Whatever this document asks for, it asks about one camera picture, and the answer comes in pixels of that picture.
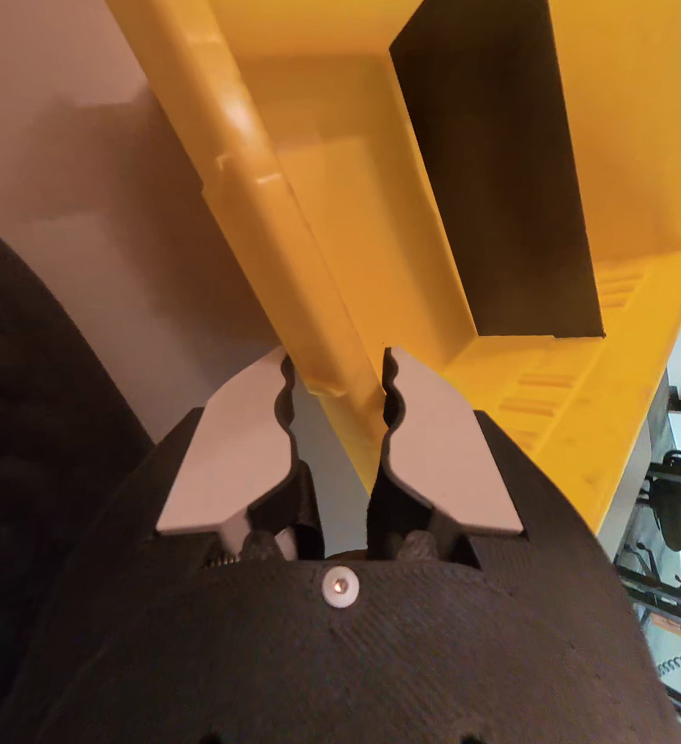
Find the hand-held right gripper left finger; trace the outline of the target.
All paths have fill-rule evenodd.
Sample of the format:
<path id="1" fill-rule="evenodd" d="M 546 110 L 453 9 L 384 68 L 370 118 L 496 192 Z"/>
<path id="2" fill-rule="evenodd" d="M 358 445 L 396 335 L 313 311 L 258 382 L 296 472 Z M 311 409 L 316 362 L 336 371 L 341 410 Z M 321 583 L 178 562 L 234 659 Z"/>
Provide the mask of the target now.
<path id="1" fill-rule="evenodd" d="M 267 534 L 288 561 L 324 558 L 313 477 L 291 430 L 295 383 L 293 363 L 277 347 L 211 396 L 159 515 L 159 535 L 213 535 L 219 556 L 240 560 L 245 543 Z"/>

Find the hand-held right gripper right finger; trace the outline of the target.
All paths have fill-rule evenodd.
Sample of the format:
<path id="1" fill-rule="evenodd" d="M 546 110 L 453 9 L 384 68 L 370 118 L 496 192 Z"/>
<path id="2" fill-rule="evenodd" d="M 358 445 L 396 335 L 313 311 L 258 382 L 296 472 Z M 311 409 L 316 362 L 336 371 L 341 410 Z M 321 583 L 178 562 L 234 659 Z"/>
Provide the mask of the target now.
<path id="1" fill-rule="evenodd" d="M 367 559 L 481 568 L 472 538 L 523 525 L 475 411 L 401 347 L 383 355 L 378 470 L 367 509 Z"/>

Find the yellow plastic bin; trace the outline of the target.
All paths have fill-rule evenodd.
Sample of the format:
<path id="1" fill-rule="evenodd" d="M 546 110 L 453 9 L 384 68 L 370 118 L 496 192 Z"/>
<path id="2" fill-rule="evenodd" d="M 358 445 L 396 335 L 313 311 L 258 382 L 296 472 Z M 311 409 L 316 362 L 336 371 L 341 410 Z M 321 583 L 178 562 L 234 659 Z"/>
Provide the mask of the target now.
<path id="1" fill-rule="evenodd" d="M 681 2 L 108 2 L 371 489 L 382 357 L 599 532 L 681 328 Z"/>

